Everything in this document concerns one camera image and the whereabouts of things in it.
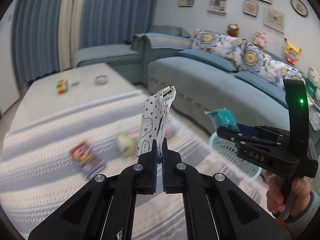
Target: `teal package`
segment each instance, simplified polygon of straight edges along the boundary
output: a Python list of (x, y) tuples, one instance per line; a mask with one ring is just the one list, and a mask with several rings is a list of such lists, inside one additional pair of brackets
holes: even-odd
[(233, 119), (233, 116), (228, 109), (223, 108), (211, 112), (205, 111), (204, 113), (210, 116), (211, 121), (216, 129), (218, 129), (220, 126), (224, 126), (235, 131), (240, 131), (236, 121)]

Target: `sleeve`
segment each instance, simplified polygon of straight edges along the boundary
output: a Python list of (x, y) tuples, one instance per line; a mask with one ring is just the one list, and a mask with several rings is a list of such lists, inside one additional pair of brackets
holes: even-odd
[(296, 237), (307, 227), (320, 206), (320, 197), (313, 191), (310, 192), (310, 196), (310, 203), (304, 212), (297, 217), (288, 218), (284, 221)]

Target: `blue curtain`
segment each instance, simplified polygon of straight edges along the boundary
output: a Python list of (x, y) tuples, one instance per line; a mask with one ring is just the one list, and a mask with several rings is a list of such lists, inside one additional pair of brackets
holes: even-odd
[(156, 0), (85, 0), (80, 28), (80, 49), (120, 44), (135, 33), (148, 32)]
[(19, 84), (59, 71), (61, 0), (18, 0), (12, 25), (12, 57)]

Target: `pikachu plush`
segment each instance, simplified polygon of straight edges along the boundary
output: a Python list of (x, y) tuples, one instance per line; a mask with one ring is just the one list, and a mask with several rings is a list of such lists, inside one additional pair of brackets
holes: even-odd
[(301, 49), (291, 45), (290, 42), (286, 38), (284, 38), (284, 40), (287, 45), (287, 47), (284, 51), (285, 52), (285, 60), (289, 64), (294, 66), (296, 64), (296, 61), (299, 60), (298, 55), (300, 55)]

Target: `light blue basket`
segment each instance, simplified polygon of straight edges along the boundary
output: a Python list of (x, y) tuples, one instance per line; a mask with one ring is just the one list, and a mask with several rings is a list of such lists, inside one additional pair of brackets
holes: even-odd
[(250, 179), (254, 180), (260, 175), (262, 168), (239, 158), (235, 143), (219, 138), (217, 132), (211, 135), (209, 146), (221, 154), (229, 163), (236, 165), (246, 173)]

